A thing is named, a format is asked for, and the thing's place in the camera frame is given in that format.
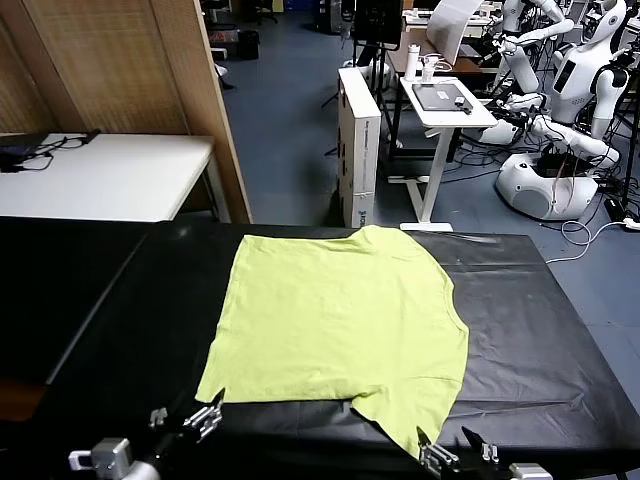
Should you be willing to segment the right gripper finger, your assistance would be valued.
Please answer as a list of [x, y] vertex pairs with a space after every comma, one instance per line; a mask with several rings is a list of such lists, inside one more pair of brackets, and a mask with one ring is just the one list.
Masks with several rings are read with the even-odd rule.
[[427, 469], [456, 469], [459, 457], [438, 444], [432, 443], [427, 434], [416, 427], [419, 447], [419, 462]]
[[467, 439], [470, 447], [479, 452], [484, 461], [498, 461], [498, 447], [486, 441], [480, 434], [462, 426], [462, 433]]

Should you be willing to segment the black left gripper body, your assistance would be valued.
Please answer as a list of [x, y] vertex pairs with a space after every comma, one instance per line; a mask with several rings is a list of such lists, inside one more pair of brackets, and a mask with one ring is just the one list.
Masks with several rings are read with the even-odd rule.
[[152, 437], [148, 463], [155, 469], [169, 469], [184, 460], [199, 444], [201, 428], [181, 426], [160, 429]]

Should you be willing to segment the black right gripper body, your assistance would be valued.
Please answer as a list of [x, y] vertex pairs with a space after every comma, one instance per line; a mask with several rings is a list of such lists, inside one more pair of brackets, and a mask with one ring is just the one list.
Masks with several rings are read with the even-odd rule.
[[508, 467], [483, 459], [462, 459], [444, 465], [440, 469], [442, 480], [507, 480], [511, 478]]

